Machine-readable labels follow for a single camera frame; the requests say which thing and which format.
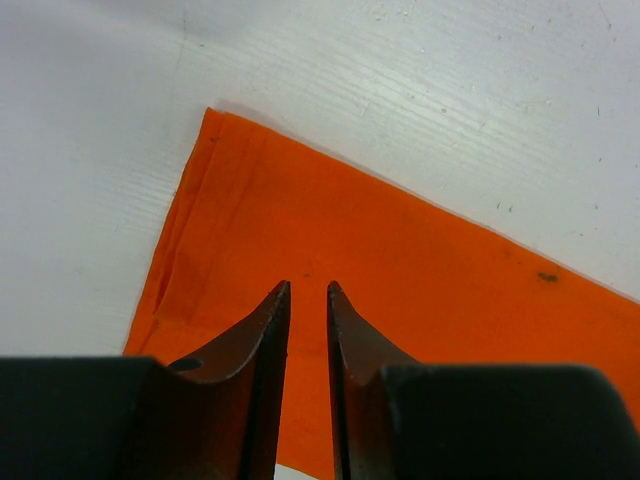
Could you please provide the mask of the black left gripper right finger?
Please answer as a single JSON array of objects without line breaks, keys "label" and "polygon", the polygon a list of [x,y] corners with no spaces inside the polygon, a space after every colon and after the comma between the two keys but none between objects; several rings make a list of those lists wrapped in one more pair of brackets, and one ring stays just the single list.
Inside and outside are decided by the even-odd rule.
[{"label": "black left gripper right finger", "polygon": [[363,318],[336,281],[327,288],[327,345],[335,477],[393,479],[384,369],[416,360]]}]

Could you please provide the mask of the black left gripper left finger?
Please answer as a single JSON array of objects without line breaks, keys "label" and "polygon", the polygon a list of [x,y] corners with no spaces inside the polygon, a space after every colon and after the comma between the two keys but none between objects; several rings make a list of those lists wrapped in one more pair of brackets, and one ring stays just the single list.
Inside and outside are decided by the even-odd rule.
[{"label": "black left gripper left finger", "polygon": [[122,479],[271,479],[291,286],[168,366],[152,364],[119,460]]}]

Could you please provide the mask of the orange t shirt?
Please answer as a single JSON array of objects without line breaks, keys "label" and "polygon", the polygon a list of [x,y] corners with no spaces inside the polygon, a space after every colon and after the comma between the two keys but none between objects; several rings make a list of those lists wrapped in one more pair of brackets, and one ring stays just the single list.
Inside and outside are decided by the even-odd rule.
[{"label": "orange t shirt", "polygon": [[173,361],[279,282],[292,318],[277,460],[333,477],[326,297],[425,363],[581,363],[639,412],[639,306],[248,119],[207,109],[126,342]]}]

